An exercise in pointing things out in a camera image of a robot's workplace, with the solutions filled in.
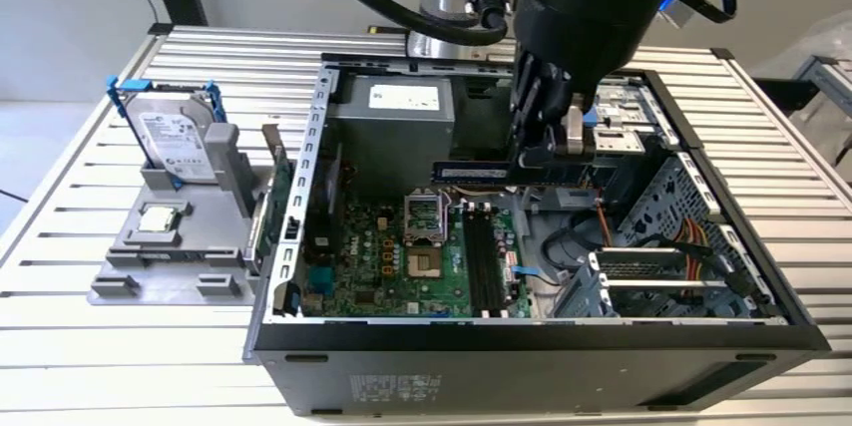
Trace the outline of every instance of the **slotted metal work surface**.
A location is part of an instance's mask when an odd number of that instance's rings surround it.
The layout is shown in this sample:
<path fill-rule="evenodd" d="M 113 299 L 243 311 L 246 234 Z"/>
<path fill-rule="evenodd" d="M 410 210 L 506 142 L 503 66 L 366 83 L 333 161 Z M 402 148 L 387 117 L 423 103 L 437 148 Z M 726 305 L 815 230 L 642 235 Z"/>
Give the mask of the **slotted metal work surface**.
<path fill-rule="evenodd" d="M 178 28 L 147 39 L 123 75 L 171 83 L 217 79 L 230 120 L 242 128 L 241 146 L 266 161 L 263 123 L 282 125 L 297 155 L 321 53 L 398 56 L 405 49 L 394 35 Z M 509 58 L 511 45 L 503 50 L 494 60 Z M 661 73 L 835 352 L 702 413 L 413 417 L 394 418 L 395 424 L 852 423 L 849 188 L 737 62 L 707 50 L 645 48 L 630 67 Z M 294 420 L 265 368 L 242 364 L 250 307 L 87 303 L 142 184 L 142 161 L 127 125 L 103 101 L 0 239 L 0 424 Z"/>

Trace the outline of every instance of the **blue drive bracket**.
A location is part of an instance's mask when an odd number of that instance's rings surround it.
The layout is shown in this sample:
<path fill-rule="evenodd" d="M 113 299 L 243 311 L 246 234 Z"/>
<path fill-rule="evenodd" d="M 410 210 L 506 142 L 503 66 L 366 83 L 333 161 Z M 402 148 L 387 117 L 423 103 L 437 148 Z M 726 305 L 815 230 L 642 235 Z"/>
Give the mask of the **blue drive bracket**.
<path fill-rule="evenodd" d="M 214 105 L 214 118 L 218 122 L 229 122 L 229 116 L 226 115 L 226 107 L 223 106 L 223 92 L 219 90 L 219 85 L 214 81 L 209 81 L 205 86 L 205 91 L 211 96 L 211 104 Z"/>
<path fill-rule="evenodd" d="M 123 93 L 141 93 L 141 92 L 151 92 L 157 90 L 154 81 L 149 79 L 126 79 L 122 82 L 122 86 L 119 86 L 119 77 L 111 76 L 107 81 L 107 96 L 117 106 L 117 110 L 119 111 L 119 115 L 129 122 L 129 127 L 131 128 L 131 132 L 134 133 L 134 138 L 137 139 L 137 143 L 139 144 L 141 149 L 143 150 L 143 155 L 146 156 L 146 166 L 145 168 L 153 169 L 155 167 L 154 160 L 151 159 L 151 155 L 149 154 L 149 150 L 146 150 L 146 145 L 143 143 L 143 139 L 139 136 L 139 132 L 137 131 L 137 127 L 134 126 L 134 122 L 129 119 L 129 110 L 122 100 Z M 226 110 L 223 108 L 223 95 L 219 90 L 219 86 L 214 83 L 214 81 L 209 82 L 205 86 L 205 91 L 211 95 L 211 103 L 214 104 L 214 118 L 218 122 L 226 122 Z M 185 185 L 185 181 L 179 179 L 175 175 L 170 175 L 170 180 L 173 182 L 173 187 L 175 190 L 179 190 Z"/>
<path fill-rule="evenodd" d="M 142 87 L 142 84 L 139 84 L 141 82 L 149 82 L 150 85 L 147 88 L 151 88 L 151 85 L 154 84 L 151 81 L 137 80 L 137 82 L 138 84 L 131 84 L 133 92 L 145 92 L 145 90 L 138 90 L 139 87 Z M 129 83 L 129 80 L 126 80 L 122 83 L 122 90 L 121 90 L 117 87 L 117 85 L 119 84 L 119 77 L 115 75 L 110 76 L 110 78 L 107 79 L 107 96 L 110 97 L 110 100 L 113 100 L 113 104 L 117 106 L 119 115 L 122 116 L 125 120 L 127 120 L 129 127 L 131 128 L 131 132 L 134 133 L 134 137 L 137 138 L 137 143 L 139 144 L 141 149 L 143 149 L 143 155 L 146 156 L 146 168 L 153 169 L 155 166 L 155 163 L 151 160 L 151 156 L 149 155 L 149 151 L 146 150 L 146 146 L 143 145 L 143 139 L 139 136 L 139 132 L 137 132 L 137 127 L 134 127 L 134 122 L 131 122 L 129 119 L 129 109 L 125 105 L 125 101 L 122 100 L 122 91 L 125 91 L 125 85 L 127 83 Z"/>

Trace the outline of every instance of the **white label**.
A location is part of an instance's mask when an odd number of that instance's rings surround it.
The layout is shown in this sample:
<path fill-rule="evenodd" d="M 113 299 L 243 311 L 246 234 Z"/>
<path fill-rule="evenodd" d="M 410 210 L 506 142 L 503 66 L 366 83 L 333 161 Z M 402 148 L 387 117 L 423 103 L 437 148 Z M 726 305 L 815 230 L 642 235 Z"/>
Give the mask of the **white label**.
<path fill-rule="evenodd" d="M 186 182 L 217 179 L 197 124 L 183 115 L 141 114 L 163 168 Z"/>
<path fill-rule="evenodd" d="M 441 391 L 439 374 L 354 374 L 353 398 L 365 403 L 433 402 Z"/>
<path fill-rule="evenodd" d="M 505 179 L 506 175 L 506 170 L 443 169 L 441 171 L 441 176 L 445 178 Z"/>
<path fill-rule="evenodd" d="M 441 110 L 438 87 L 423 85 L 374 85 L 371 108 L 397 110 Z"/>
<path fill-rule="evenodd" d="M 139 257 L 143 259 L 170 259 L 166 253 L 139 253 Z"/>
<path fill-rule="evenodd" d="M 601 117 L 618 117 L 621 115 L 621 112 L 618 109 L 613 108 L 613 107 L 598 107 L 598 114 L 601 115 Z"/>

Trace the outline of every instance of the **ram slot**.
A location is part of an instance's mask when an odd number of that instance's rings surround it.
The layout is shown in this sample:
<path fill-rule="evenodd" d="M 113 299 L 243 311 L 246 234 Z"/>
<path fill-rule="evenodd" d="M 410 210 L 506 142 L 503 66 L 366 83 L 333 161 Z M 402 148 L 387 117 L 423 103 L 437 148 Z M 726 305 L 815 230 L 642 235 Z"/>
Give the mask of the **ram slot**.
<path fill-rule="evenodd" d="M 465 212 L 463 227 L 471 310 L 499 315 L 505 305 L 491 212 Z"/>

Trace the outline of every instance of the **green circuit board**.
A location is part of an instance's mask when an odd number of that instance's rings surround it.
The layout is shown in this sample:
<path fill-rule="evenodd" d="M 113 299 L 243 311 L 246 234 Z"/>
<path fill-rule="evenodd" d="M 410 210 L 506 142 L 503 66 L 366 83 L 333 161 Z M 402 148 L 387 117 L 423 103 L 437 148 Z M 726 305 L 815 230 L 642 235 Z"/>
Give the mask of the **green circuit board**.
<path fill-rule="evenodd" d="M 447 242 L 435 249 L 406 245 L 405 221 L 403 203 L 349 202 L 343 249 L 334 266 L 334 290 L 322 298 L 310 295 L 309 310 L 314 309 L 314 314 L 325 317 L 471 317 L 461 210 L 450 209 Z M 494 216 L 494 230 L 503 235 L 514 234 L 509 213 Z M 509 249 L 518 254 L 517 245 Z M 431 255 L 426 261 L 431 259 L 433 263 L 419 270 L 411 261 L 419 254 L 423 258 L 425 251 Z M 502 259 L 494 266 L 501 270 L 501 277 L 503 262 Z M 530 315 L 523 285 L 517 301 L 506 309 L 511 317 Z"/>

